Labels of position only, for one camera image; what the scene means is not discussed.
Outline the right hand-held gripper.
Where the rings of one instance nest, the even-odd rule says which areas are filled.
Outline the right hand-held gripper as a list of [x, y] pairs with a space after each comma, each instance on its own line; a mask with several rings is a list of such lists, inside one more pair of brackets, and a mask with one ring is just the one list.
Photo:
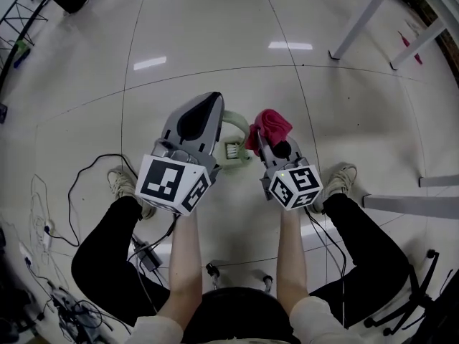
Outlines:
[[272, 151], [268, 140], [257, 130], [257, 144], [266, 168], [260, 179], [266, 199], [276, 200], [287, 211], [311, 205], [323, 184], [316, 167], [303, 157], [296, 141], [288, 136]]

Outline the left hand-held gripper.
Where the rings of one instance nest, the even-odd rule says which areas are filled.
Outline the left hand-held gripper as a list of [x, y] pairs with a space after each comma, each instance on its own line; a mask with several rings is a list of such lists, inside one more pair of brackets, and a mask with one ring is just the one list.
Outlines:
[[220, 92], [197, 95], [175, 109], [162, 138], [155, 142], [151, 154], [143, 157], [135, 195], [156, 208], [192, 214], [219, 173], [212, 153], [223, 113]]

